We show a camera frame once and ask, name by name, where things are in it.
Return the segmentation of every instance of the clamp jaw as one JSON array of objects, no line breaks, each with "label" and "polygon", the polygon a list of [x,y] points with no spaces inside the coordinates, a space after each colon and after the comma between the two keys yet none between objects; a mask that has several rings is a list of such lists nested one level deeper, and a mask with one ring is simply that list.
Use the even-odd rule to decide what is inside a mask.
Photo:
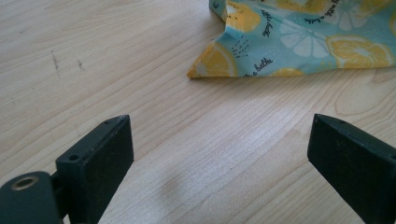
[{"label": "clamp jaw", "polygon": [[343,120],[316,114],[308,159],[364,222],[395,222],[396,148]]},{"label": "clamp jaw", "polygon": [[130,118],[108,119],[56,160],[0,189],[1,223],[98,223],[134,161]]}]

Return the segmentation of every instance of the scratch mark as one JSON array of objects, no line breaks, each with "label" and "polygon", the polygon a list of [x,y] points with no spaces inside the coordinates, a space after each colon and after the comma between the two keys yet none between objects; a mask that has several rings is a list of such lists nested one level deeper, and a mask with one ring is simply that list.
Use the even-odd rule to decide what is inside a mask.
[{"label": "scratch mark", "polygon": [[53,64],[55,65],[55,70],[56,70],[56,73],[58,74],[58,77],[59,77],[60,75],[59,75],[58,60],[55,58],[55,55],[53,54],[53,50],[50,52],[50,54],[52,55]]},{"label": "scratch mark", "polygon": [[29,28],[26,28],[26,29],[20,31],[20,35],[23,34],[23,33],[25,33],[27,30],[29,30]]},{"label": "scratch mark", "polygon": [[81,62],[80,60],[77,60],[77,63],[78,63],[79,69],[80,69],[81,71],[85,71],[85,68],[82,67],[82,62]]}]

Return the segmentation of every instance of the lemon slice print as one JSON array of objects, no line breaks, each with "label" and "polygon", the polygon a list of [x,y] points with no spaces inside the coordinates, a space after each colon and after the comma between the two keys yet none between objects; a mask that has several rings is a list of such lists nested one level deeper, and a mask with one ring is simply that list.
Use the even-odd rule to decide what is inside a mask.
[{"label": "lemon slice print", "polygon": [[292,77],[302,76],[304,73],[297,68],[280,68],[276,70],[270,77]]},{"label": "lemon slice print", "polygon": [[259,14],[245,4],[227,1],[226,8],[222,18],[225,19],[227,26],[233,27],[235,30],[252,31],[261,21]]},{"label": "lemon slice print", "polygon": [[276,0],[276,5],[288,10],[318,14],[327,9],[329,2],[327,0]]},{"label": "lemon slice print", "polygon": [[358,15],[363,17],[374,15],[391,2],[392,0],[362,0]]},{"label": "lemon slice print", "polygon": [[195,60],[188,77],[236,77],[233,55],[219,43],[212,42]]},{"label": "lemon slice print", "polygon": [[389,28],[396,35],[396,12],[393,13],[392,17],[390,17]]},{"label": "lemon slice print", "polygon": [[341,68],[388,67],[394,64],[387,46],[358,35],[334,35],[328,37],[326,42]]}]

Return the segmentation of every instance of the table surface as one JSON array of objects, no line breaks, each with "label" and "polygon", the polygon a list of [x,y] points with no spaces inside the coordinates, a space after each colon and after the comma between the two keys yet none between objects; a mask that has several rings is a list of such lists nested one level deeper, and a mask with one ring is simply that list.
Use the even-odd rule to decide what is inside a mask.
[{"label": "table surface", "polygon": [[0,3],[0,184],[103,120],[135,162],[101,223],[362,223],[306,157],[321,113],[396,147],[396,69],[188,79],[224,23],[203,0]]}]

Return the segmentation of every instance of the yellow lemon pattern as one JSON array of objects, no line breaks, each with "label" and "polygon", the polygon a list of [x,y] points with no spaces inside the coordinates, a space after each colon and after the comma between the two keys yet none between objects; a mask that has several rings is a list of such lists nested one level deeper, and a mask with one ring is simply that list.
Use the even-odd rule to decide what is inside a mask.
[{"label": "yellow lemon pattern", "polygon": [[327,45],[340,68],[374,68],[394,65],[387,46],[357,35],[335,35]]},{"label": "yellow lemon pattern", "polygon": [[276,70],[270,77],[295,77],[302,76],[304,73],[296,68],[281,68]]},{"label": "yellow lemon pattern", "polygon": [[326,9],[328,0],[276,0],[278,7],[309,14],[318,14]]},{"label": "yellow lemon pattern", "polygon": [[195,60],[188,77],[236,77],[233,55],[221,44],[212,42]]},{"label": "yellow lemon pattern", "polygon": [[289,77],[396,65],[396,0],[209,0],[224,33],[188,77]]},{"label": "yellow lemon pattern", "polygon": [[396,36],[396,12],[394,12],[392,17],[390,18],[389,28],[393,32],[393,34]]},{"label": "yellow lemon pattern", "polygon": [[393,0],[362,0],[358,15],[363,17],[374,15],[387,7],[391,1]]},{"label": "yellow lemon pattern", "polygon": [[261,21],[259,14],[246,4],[227,1],[224,13],[222,18],[226,20],[227,26],[242,32],[254,30]]}]

